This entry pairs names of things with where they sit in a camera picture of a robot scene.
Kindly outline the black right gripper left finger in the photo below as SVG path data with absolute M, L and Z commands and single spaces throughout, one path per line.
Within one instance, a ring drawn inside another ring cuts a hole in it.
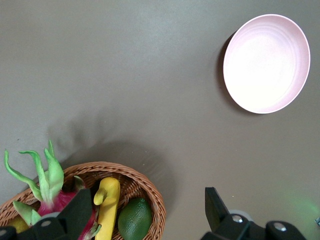
M 91 191 L 80 190 L 61 212 L 46 214 L 19 240 L 77 240 L 92 215 Z

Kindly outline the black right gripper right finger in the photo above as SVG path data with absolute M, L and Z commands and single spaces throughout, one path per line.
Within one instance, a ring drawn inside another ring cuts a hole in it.
M 202 236 L 202 240 L 264 240 L 266 231 L 242 213 L 231 213 L 218 191 L 214 187 L 206 187 L 205 215 L 210 231 Z

